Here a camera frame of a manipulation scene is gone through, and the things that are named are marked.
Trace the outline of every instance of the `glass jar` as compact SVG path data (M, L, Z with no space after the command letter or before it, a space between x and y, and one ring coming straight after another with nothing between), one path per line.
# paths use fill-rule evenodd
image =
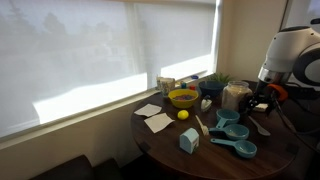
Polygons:
M239 112L239 102L252 95L249 84L244 81L230 81L223 89L221 107Z

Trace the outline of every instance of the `yellow bowl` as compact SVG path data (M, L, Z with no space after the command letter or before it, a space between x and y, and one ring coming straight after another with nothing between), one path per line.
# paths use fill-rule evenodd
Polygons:
M191 96L192 99L178 98L186 96ZM198 96L199 94L197 91L190 89L175 89L170 91L168 94L168 97L170 98L172 105L180 109L186 109L191 107L198 98Z

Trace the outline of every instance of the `small white box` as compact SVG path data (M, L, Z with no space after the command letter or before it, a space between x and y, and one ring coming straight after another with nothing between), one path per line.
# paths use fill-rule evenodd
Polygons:
M193 129L189 128L180 135L180 148L192 154L199 146L199 134Z

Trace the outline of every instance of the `white napkin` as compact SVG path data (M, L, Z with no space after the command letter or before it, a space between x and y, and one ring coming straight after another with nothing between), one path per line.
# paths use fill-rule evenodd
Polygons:
M138 115L145 115L147 117L150 117L152 115L155 115L161 111L161 107L152 105L152 104L147 104L144 107L136 110L134 113Z
M161 131L173 121L174 120L172 120L166 113L161 113L144 120L153 133Z

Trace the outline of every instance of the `light blue measuring spoon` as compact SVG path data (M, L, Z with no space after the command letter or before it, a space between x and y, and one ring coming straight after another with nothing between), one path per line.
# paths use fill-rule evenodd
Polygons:
M257 153L257 146L247 140L230 141L212 138L210 142L215 144L233 146L236 149L237 153L244 158L253 158Z

